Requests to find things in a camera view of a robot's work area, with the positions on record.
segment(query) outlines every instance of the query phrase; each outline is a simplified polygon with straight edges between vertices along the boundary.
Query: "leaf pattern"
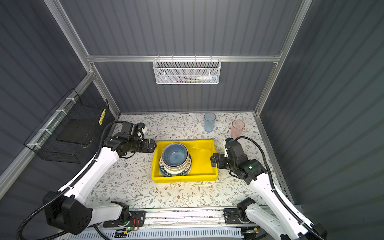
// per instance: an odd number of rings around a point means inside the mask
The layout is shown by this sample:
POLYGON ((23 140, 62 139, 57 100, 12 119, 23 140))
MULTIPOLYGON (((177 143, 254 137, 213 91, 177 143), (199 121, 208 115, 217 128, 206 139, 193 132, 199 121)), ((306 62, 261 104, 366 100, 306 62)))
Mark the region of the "leaf pattern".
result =
MULTIPOLYGON (((244 121, 243 135, 255 140, 264 150, 273 180, 279 187, 252 113, 216 113, 211 133, 204 131, 204 114, 140 114, 119 118, 132 123, 143 122, 148 128, 145 137, 156 142, 212 139, 218 153, 224 153, 222 142, 230 136, 235 119, 244 121)), ((114 132, 120 129, 121 125, 118 125, 114 132)), ((258 159, 264 165, 256 146, 245 139, 239 142, 250 159, 258 159)), ((243 180, 229 176, 229 171, 223 169, 219 169, 216 181, 157 184, 151 179, 152 158, 153 153, 137 153, 130 159, 119 159, 95 184, 86 204, 97 206, 120 201, 130 208, 232 206, 246 197, 265 204, 243 180)))

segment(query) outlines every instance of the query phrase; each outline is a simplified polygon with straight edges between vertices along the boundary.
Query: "corrugated wall panel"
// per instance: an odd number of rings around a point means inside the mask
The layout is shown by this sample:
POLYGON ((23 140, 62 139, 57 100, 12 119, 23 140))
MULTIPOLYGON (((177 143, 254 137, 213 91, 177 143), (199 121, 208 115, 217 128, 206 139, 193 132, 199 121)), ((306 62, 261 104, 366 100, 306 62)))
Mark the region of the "corrugated wall panel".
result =
POLYGON ((275 55, 300 1, 61 3, 91 55, 275 55))
POLYGON ((273 63, 222 63, 219 84, 161 85, 152 63, 96 63, 121 112, 254 110, 273 63))
POLYGON ((0 1, 0 173, 51 108, 85 76, 41 1, 0 1))
MULTIPOLYGON (((90 84, 83 93, 86 96, 98 97, 100 94, 94 84, 90 84)), ((104 122, 114 120, 108 110, 104 122)), ((96 152, 98 144, 94 142, 89 152, 96 152)), ((87 163, 43 161, 35 156, 17 178, 8 192, 0 200, 0 236, 3 240, 14 240, 20 223, 36 208, 42 205, 44 195, 48 191, 57 191, 71 180, 87 163)), ((40 239, 55 234, 59 229, 46 223, 44 213, 39 213, 24 229, 27 239, 40 239)))
POLYGON ((314 1, 261 114, 295 203, 330 240, 382 237, 383 29, 382 1, 314 1))

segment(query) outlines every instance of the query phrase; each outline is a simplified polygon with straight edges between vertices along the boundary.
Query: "yellow plastic bin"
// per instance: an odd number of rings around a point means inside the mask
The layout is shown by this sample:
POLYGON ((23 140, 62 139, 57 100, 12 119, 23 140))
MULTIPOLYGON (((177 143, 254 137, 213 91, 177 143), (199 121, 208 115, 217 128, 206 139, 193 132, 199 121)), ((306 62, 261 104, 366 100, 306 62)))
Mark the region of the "yellow plastic bin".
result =
POLYGON ((217 167, 212 167, 211 156, 216 153, 215 143, 212 140, 198 141, 174 141, 158 142, 152 161, 152 180, 156 183, 161 182, 199 182, 215 181, 218 177, 217 167), (192 169, 187 176, 163 177, 159 169, 161 154, 166 146, 171 143, 179 142, 185 145, 192 158, 192 169))

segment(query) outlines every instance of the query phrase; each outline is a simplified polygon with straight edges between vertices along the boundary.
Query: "plastic tumbler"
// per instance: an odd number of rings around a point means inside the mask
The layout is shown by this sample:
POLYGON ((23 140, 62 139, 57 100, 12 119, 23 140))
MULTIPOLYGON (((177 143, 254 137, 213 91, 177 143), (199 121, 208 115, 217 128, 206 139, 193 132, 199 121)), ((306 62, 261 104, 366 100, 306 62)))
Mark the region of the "plastic tumbler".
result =
POLYGON ((216 115, 214 113, 204 114, 204 130, 210 133, 214 130, 216 115))
POLYGON ((231 138, 234 140, 237 137, 241 136, 241 133, 243 132, 245 127, 245 123, 241 120, 235 120, 232 122, 232 128, 231 128, 231 138))

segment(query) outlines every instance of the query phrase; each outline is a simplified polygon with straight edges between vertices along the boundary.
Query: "pink cup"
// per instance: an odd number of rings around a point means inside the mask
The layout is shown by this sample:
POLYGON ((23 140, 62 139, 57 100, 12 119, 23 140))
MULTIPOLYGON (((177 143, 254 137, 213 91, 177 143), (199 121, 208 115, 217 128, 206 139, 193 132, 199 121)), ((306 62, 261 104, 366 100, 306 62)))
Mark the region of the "pink cup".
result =
POLYGON ((237 137, 241 136, 241 133, 243 132, 245 127, 245 123, 241 120, 235 120, 232 122, 232 127, 231 127, 231 138, 234 140, 237 137))

